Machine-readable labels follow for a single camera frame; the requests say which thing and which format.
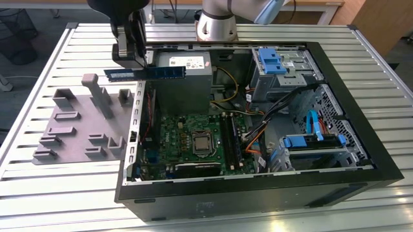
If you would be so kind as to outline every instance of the motherboard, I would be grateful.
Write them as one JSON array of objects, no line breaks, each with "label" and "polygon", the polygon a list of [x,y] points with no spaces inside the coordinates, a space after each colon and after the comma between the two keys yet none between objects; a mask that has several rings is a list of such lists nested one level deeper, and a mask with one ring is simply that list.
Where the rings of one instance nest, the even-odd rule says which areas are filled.
[{"label": "motherboard", "polygon": [[161,149],[146,154],[150,179],[253,174],[253,156],[241,146],[246,130],[242,115],[162,117]]}]

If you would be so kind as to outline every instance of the wooden cabinet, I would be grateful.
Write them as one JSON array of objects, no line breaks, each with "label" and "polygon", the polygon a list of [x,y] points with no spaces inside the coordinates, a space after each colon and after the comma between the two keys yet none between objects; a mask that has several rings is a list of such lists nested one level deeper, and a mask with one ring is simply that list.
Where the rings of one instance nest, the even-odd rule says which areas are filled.
[{"label": "wooden cabinet", "polygon": [[346,0],[330,24],[356,25],[385,56],[413,27],[413,0]]}]

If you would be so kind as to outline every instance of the mesh trash bin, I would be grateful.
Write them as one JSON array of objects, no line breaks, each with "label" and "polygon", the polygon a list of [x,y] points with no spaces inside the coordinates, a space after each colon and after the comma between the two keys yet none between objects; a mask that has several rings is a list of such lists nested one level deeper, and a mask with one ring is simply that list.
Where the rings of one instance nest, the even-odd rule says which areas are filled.
[{"label": "mesh trash bin", "polygon": [[38,30],[26,9],[0,9],[0,22],[12,33],[31,40],[38,36]]},{"label": "mesh trash bin", "polygon": [[36,50],[28,39],[15,34],[11,28],[19,29],[19,26],[12,22],[0,22],[0,53],[14,64],[28,64],[38,58]]}]

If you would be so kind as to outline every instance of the aluminum slotted table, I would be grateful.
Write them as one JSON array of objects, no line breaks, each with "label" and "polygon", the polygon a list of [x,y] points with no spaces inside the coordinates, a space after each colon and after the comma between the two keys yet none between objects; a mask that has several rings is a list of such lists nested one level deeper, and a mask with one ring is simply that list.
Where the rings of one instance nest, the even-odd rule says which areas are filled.
[{"label": "aluminum slotted table", "polygon": [[[135,90],[111,84],[103,69],[115,39],[108,24],[71,24],[0,149],[0,229],[11,231],[412,231],[413,94],[357,30],[346,26],[239,25],[247,41],[316,41],[377,131],[405,179],[333,207],[145,223],[114,202],[119,161],[35,166],[31,163],[55,106],[58,88],[87,94],[84,73],[100,75],[108,93]],[[147,25],[149,41],[194,41],[193,25]]]}]

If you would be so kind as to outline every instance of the blue ram module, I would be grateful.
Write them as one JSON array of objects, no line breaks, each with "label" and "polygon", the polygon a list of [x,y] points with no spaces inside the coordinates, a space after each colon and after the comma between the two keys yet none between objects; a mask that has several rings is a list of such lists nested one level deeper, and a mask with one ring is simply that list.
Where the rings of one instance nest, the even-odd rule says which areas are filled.
[{"label": "blue ram module", "polygon": [[110,82],[183,79],[186,77],[186,67],[149,67],[143,70],[114,69],[104,70],[104,74]]}]

